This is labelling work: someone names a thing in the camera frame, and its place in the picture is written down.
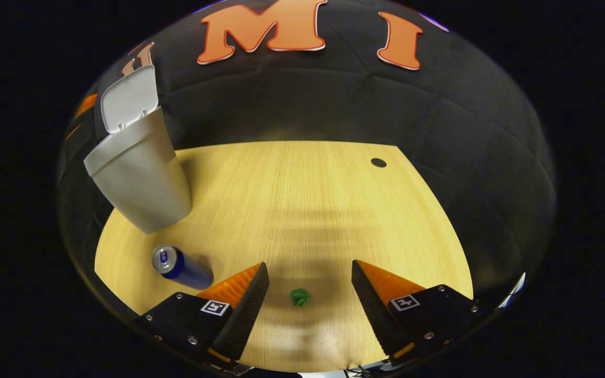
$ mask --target table surface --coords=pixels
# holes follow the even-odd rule
[[[240,359],[262,369],[335,371],[387,358],[351,285],[354,259],[473,298],[450,221],[396,146],[254,142],[177,156],[190,183],[189,215],[145,235],[114,210],[96,252],[99,278],[140,315],[176,291],[199,292],[153,270],[159,244],[209,266],[214,282],[267,264],[269,289]],[[311,296],[302,307],[290,300],[298,288]]]

